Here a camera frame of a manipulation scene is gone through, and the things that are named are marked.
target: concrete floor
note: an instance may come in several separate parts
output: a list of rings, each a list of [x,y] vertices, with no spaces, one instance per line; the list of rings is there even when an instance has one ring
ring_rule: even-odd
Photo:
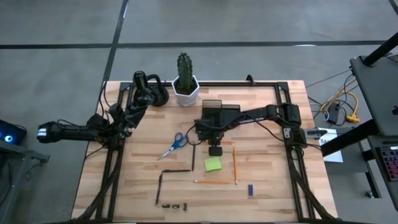
[[[121,5],[122,0],[3,0],[0,45],[111,43]],[[397,32],[397,21],[388,0],[130,0],[119,42],[386,40]],[[243,80],[251,74],[256,80],[311,84],[348,69],[350,58],[376,47],[118,49],[110,79],[131,80],[143,70],[171,80],[177,55],[185,51],[200,80]],[[55,119],[85,123],[95,110],[108,55],[109,49],[0,50],[0,119],[25,126],[25,144],[51,155],[24,184],[13,222],[70,218],[87,143],[39,144],[37,125]],[[311,86],[308,94],[325,101],[348,75]],[[354,92],[358,116],[366,121],[369,110],[359,88]],[[321,118],[316,124],[328,126]],[[329,176],[339,217],[395,223],[398,213],[372,165],[382,199],[363,196],[369,188],[365,175]]]

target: eraser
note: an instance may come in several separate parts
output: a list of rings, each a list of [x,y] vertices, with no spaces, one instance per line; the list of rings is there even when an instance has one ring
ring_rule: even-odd
[[[248,185],[248,190],[249,190],[249,196],[253,196],[253,185],[252,184]]]

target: white pot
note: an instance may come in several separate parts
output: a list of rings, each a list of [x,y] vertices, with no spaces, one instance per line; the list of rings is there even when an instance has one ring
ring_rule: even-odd
[[[174,89],[174,93],[175,93],[175,97],[177,99],[177,102],[179,102],[181,105],[183,106],[190,106],[193,105],[197,102],[198,99],[198,94],[199,94],[199,83],[197,78],[192,75],[195,83],[197,84],[197,88],[191,93],[191,95],[183,95],[183,94],[178,94],[177,91],[175,91],[175,83],[178,80],[178,77],[175,78],[175,80],[173,80],[172,82],[172,86]]]

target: white paper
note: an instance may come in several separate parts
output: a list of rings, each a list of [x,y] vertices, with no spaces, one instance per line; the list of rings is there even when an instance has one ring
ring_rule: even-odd
[[[319,130],[325,130],[327,131],[326,134],[324,134],[320,139],[319,139],[319,145],[323,145],[324,143],[334,139],[337,137],[337,132],[335,129],[328,129],[328,128],[319,128]],[[325,162],[343,162],[343,156],[341,155],[341,151],[337,151],[333,154],[330,154],[329,156],[325,156],[323,158]]]

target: wooden tabletop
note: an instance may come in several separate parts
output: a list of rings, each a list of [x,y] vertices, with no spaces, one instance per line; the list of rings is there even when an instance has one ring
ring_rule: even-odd
[[[304,82],[287,82],[292,103],[300,107],[302,127],[313,128],[315,125]],[[119,84],[108,82],[106,97],[110,104],[117,100]],[[221,170],[206,172],[204,160],[209,158],[209,145],[197,146],[195,170],[163,174],[159,204],[155,205],[160,172],[164,169],[191,169],[190,145],[160,161],[157,158],[171,146],[175,133],[185,133],[193,125],[193,120],[200,118],[202,100],[223,100],[224,104],[241,105],[241,110],[276,104],[274,89],[269,87],[201,87],[196,105],[189,107],[181,107],[175,101],[173,89],[169,88],[168,91],[169,102],[162,107],[149,107],[138,128],[133,129],[132,136],[126,139],[114,222],[296,221],[284,143],[256,123],[241,125],[225,133],[221,141]],[[280,126],[272,121],[261,123],[282,138]],[[197,141],[194,130],[189,136],[191,141]],[[91,142],[87,153],[99,147],[98,143]],[[233,147],[236,150],[237,185],[232,184]],[[312,147],[304,150],[310,188],[328,212],[336,217],[322,154]],[[85,161],[73,218],[82,214],[99,192],[105,158],[106,149],[103,149]],[[231,184],[193,183],[193,180],[202,179],[230,180]],[[248,184],[254,188],[252,197],[248,196]],[[300,197],[305,211],[302,192]],[[161,205],[165,203],[180,204],[181,208],[162,208]],[[183,203],[188,204],[186,212],[182,210]]]

